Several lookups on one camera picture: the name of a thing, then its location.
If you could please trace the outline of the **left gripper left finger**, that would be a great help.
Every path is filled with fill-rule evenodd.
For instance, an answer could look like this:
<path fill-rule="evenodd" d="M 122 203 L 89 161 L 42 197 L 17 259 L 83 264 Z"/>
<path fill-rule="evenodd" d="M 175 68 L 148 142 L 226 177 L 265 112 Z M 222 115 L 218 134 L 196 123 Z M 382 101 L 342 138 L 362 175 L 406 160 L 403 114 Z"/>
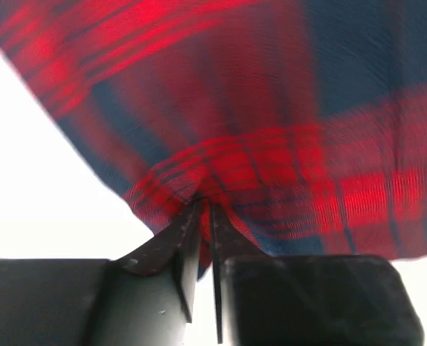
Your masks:
<path fill-rule="evenodd" d="M 114 261 L 109 345 L 181 345 L 192 322 L 200 251 L 200 206 Z"/>

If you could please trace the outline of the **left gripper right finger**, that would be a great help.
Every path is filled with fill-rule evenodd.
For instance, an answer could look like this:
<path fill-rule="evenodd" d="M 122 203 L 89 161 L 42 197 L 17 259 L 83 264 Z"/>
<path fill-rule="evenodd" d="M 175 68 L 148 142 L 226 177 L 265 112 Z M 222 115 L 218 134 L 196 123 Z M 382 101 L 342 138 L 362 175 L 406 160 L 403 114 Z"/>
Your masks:
<path fill-rule="evenodd" d="M 232 225 L 225 211 L 216 204 L 210 206 L 210 253 L 215 293 L 217 342 L 221 345 L 223 343 L 222 265 L 230 257 L 264 256 L 265 254 Z"/>

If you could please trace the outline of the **red plaid skirt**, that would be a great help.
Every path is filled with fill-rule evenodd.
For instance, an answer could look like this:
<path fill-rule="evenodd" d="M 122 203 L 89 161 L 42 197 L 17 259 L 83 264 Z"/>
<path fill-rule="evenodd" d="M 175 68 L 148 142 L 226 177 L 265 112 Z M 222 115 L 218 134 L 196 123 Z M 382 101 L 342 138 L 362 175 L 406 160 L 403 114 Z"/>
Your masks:
<path fill-rule="evenodd" d="M 427 254 L 427 1 L 0 1 L 0 48 L 152 231 Z"/>

